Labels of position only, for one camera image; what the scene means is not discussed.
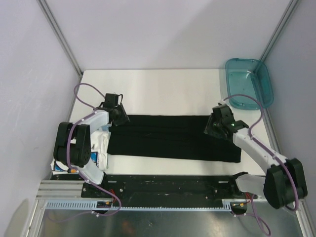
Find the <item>gray floor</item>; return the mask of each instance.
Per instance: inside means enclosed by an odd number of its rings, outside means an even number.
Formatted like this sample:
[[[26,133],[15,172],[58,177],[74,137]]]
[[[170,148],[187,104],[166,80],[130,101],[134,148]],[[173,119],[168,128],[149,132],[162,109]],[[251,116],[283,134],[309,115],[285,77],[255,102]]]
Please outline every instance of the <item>gray floor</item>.
[[[274,210],[256,203],[258,213],[274,237],[301,237],[294,213]],[[53,210],[52,219],[62,220],[81,211]],[[121,211],[112,217],[85,214],[56,224],[44,220],[40,237],[261,237],[252,217],[234,218],[228,212],[204,211]]]

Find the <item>plastic bin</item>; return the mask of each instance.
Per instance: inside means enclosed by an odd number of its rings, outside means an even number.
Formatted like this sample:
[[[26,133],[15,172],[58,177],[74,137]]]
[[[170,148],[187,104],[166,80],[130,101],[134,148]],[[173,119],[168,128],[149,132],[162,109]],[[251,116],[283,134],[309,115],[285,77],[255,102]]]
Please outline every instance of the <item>plastic bin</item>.
[[[257,99],[263,108],[274,100],[270,76],[266,65],[255,59],[233,58],[226,62],[226,82],[228,95],[245,94]],[[258,110],[260,107],[253,100],[235,96],[230,104],[238,109]]]

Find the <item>folded black fabric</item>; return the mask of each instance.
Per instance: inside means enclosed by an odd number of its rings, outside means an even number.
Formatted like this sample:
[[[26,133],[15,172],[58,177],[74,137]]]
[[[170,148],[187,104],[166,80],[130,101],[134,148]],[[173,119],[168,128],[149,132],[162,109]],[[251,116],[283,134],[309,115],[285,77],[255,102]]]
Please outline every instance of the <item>folded black fabric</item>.
[[[110,127],[111,155],[240,162],[240,148],[204,134],[209,116],[129,115]]]

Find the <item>black cloth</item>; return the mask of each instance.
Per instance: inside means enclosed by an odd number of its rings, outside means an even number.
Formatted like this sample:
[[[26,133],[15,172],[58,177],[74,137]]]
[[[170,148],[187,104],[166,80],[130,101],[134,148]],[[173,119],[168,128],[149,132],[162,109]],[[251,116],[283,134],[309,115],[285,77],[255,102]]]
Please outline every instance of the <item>black cloth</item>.
[[[204,134],[209,116],[129,115],[109,128],[111,155],[240,162],[240,148]]]

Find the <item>metal frame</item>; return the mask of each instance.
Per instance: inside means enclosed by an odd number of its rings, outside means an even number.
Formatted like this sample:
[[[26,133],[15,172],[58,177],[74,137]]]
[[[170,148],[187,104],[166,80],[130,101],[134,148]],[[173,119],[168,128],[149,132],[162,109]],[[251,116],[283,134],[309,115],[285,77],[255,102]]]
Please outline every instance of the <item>metal frame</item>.
[[[76,73],[81,79],[83,72],[80,69],[76,61],[76,58],[73,55],[64,35],[62,34],[46,0],[37,0],[37,2],[39,3],[40,8],[42,9],[49,24],[51,25],[52,30],[54,31],[67,57],[69,58],[71,64],[73,65]],[[281,33],[283,32],[285,26],[289,22],[290,18],[292,17],[293,13],[297,9],[297,6],[299,5],[300,2],[301,0],[291,0],[287,9],[282,15],[282,18],[279,21],[275,31],[273,32],[272,37],[270,38],[266,48],[264,49],[260,57],[260,61],[262,62],[266,61],[267,57],[272,51],[272,48],[276,44],[277,40],[279,39]],[[275,130],[273,128],[273,124],[271,121],[271,115],[267,109],[264,110],[263,121],[267,130],[271,147],[277,152],[280,152],[280,146],[277,142]],[[67,203],[70,203],[70,207],[72,208],[73,206],[71,204],[73,203],[89,202],[90,204],[93,204],[94,201],[100,200],[96,198],[81,198],[80,194],[82,190],[82,185],[83,185],[83,181],[42,181],[39,187],[39,191],[36,197],[32,214],[29,218],[28,228],[25,230],[23,236],[24,237],[37,237],[38,236],[38,233],[40,231],[41,220],[44,217],[44,211],[48,203],[49,203],[48,208],[58,209],[59,204],[57,204],[57,201],[56,201],[57,199],[59,200],[62,199],[64,202],[63,205],[67,205]],[[308,211],[305,200],[300,201],[300,207],[299,207],[299,210],[296,212],[296,215],[299,220],[303,236],[305,237],[316,236],[315,226],[312,222],[311,215]]]

